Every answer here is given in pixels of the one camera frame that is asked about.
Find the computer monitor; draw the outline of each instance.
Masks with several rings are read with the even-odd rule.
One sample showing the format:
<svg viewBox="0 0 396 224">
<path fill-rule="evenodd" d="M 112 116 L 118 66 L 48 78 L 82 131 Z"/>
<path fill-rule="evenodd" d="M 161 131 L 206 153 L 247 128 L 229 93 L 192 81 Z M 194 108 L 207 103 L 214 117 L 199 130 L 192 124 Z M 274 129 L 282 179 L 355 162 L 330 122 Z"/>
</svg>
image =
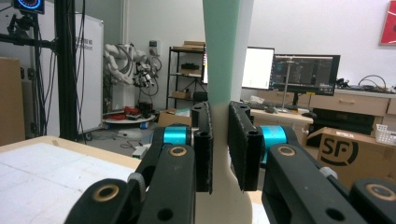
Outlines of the computer monitor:
<svg viewBox="0 0 396 224">
<path fill-rule="evenodd" d="M 334 95 L 340 55 L 276 54 L 270 90 Z"/>
<path fill-rule="evenodd" d="M 275 49 L 247 47 L 245 59 L 243 89 L 268 90 L 270 87 L 271 69 L 273 66 Z M 204 48 L 203 79 L 207 84 L 207 53 Z"/>
</svg>

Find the sf logo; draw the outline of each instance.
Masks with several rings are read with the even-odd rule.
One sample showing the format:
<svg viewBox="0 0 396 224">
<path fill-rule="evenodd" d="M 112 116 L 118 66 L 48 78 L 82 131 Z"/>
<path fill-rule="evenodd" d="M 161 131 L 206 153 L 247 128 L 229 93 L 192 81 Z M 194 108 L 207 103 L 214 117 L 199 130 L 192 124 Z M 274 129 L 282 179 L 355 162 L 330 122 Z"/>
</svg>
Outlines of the sf logo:
<svg viewBox="0 0 396 224">
<path fill-rule="evenodd" d="M 346 166 L 358 157 L 359 146 L 357 142 L 335 142 L 332 138 L 326 138 L 324 140 L 324 146 L 325 148 L 322 149 L 323 155 L 320 157 L 320 160 L 330 165 Z"/>
</svg>

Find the red sign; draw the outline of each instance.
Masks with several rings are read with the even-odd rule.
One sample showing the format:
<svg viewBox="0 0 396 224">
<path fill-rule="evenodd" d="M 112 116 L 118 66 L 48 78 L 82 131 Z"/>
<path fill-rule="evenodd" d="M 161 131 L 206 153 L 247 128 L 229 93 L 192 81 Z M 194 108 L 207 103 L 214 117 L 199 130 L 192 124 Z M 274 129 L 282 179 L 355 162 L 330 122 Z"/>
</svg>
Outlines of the red sign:
<svg viewBox="0 0 396 224">
<path fill-rule="evenodd" d="M 387 17 L 382 31 L 381 44 L 396 45 L 396 1 L 389 2 Z"/>
</svg>

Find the cardboard box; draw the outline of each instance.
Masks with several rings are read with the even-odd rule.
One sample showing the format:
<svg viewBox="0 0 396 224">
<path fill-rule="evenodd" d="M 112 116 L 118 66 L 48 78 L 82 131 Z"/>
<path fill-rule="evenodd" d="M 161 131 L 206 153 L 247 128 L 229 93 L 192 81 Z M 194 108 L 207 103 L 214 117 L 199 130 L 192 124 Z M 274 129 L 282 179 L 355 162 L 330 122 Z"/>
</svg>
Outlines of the cardboard box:
<svg viewBox="0 0 396 224">
<path fill-rule="evenodd" d="M 332 168 L 347 188 L 366 177 L 396 184 L 396 147 L 377 143 L 369 135 L 322 128 L 308 136 L 321 135 L 318 161 Z"/>
<path fill-rule="evenodd" d="M 191 126 L 191 117 L 176 115 L 176 113 L 177 110 L 174 108 L 161 111 L 158 126 L 166 127 L 175 123 Z"/>
<path fill-rule="evenodd" d="M 0 57 L 0 146 L 25 140 L 20 60 Z"/>
<path fill-rule="evenodd" d="M 172 97 L 180 99 L 191 99 L 191 92 L 174 91 L 172 92 Z"/>
</svg>

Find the wall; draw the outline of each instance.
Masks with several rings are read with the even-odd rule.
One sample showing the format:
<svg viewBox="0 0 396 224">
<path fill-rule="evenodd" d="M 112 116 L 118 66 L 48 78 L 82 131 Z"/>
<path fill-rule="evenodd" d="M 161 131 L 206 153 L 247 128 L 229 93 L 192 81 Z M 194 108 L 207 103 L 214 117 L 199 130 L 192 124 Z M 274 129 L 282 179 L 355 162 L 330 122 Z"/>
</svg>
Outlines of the wall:
<svg viewBox="0 0 396 224">
<path fill-rule="evenodd" d="M 256 0 L 248 44 L 274 47 L 276 53 L 341 54 L 338 77 L 358 84 L 379 75 L 396 84 L 396 46 L 379 46 L 389 0 L 292 1 Z M 202 0 L 129 0 L 128 40 L 148 50 L 150 39 L 161 41 L 160 93 L 154 106 L 165 104 L 168 49 L 184 40 L 205 40 Z M 379 78 L 372 78 L 383 85 Z M 372 85 L 364 81 L 361 84 Z M 249 97 L 254 91 L 243 91 Z"/>
<path fill-rule="evenodd" d="M 104 22 L 104 43 L 119 44 L 122 37 L 122 0 L 86 0 L 88 16 Z M 76 11 L 82 10 L 82 0 L 76 0 Z"/>
</svg>

